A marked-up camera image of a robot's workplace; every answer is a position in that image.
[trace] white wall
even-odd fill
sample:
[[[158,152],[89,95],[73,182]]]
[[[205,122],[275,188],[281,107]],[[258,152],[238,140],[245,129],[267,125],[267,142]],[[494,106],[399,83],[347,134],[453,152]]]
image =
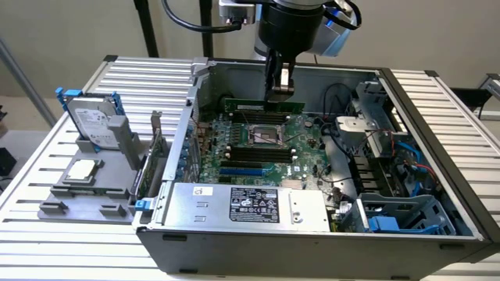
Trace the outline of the white wall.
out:
[[[197,0],[169,0],[175,14],[198,23]],[[319,63],[431,69],[455,87],[473,87],[500,72],[498,0],[357,0],[362,27],[338,58]],[[175,26],[159,0],[149,0],[162,57],[201,56],[201,35]],[[213,22],[217,7],[213,9]],[[214,56],[247,59],[254,26],[214,35]],[[0,0],[0,35],[39,93],[81,87],[105,54],[145,56],[131,0]],[[310,54],[298,61],[313,62]],[[0,95],[22,95],[0,64]]]
[[[0,0],[0,36],[43,97],[82,87],[106,54],[146,55],[131,0]],[[0,95],[23,96],[1,61]]]

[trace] black pole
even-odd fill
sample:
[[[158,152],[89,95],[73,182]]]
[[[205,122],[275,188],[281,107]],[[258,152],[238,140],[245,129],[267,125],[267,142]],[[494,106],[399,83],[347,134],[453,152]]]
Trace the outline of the black pole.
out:
[[[201,26],[211,26],[211,0],[198,0]],[[213,38],[210,33],[201,33],[202,56],[213,57]]]
[[[137,10],[139,27],[142,28],[143,42],[146,44],[149,57],[159,57],[154,39],[153,23],[150,21],[147,0],[133,0],[134,9]]]

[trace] sticker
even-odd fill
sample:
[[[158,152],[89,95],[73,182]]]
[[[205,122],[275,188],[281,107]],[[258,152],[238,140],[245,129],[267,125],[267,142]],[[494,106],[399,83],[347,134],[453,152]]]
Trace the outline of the sticker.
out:
[[[229,219],[238,222],[279,222],[275,189],[230,188]]]
[[[237,105],[235,107],[238,110],[258,110],[258,111],[262,111],[263,110],[263,106],[262,105]]]
[[[98,110],[77,108],[75,116],[87,139],[101,148],[117,148],[114,134],[107,129],[107,116]]]
[[[194,186],[193,187],[193,195],[195,195],[195,196],[211,196],[211,194],[213,194],[213,187],[210,187],[210,186]]]

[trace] cpu socket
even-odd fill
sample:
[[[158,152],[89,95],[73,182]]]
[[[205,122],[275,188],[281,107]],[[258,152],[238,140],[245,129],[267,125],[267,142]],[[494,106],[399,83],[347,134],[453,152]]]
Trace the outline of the cpu socket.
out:
[[[265,143],[267,145],[282,144],[281,126],[257,126],[247,127],[247,144]]]

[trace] power supply label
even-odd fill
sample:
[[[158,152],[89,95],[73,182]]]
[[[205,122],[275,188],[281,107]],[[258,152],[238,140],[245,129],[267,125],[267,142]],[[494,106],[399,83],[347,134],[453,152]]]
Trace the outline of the power supply label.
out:
[[[229,219],[239,222],[279,222],[275,189],[230,188]]]

